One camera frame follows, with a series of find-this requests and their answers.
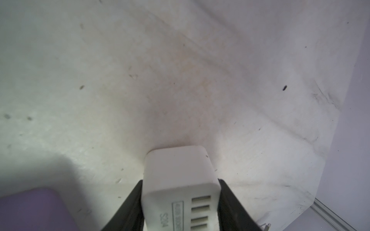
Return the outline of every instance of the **white surface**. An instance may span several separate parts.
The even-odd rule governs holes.
[[[252,218],[283,230],[314,199],[369,6],[1,1],[1,195],[50,185],[99,230],[148,151],[202,145]]]
[[[357,231],[370,229],[370,23],[316,198]]]
[[[304,211],[284,231],[335,231],[325,220],[312,209]]]
[[[218,225],[221,186],[204,147],[154,150],[144,163],[141,205],[149,231],[189,231],[202,224],[212,230]],[[199,206],[209,209],[193,210]],[[191,222],[201,217],[208,219]]]

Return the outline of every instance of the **purple object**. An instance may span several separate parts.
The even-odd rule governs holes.
[[[58,193],[37,188],[0,198],[0,230],[78,231]]]

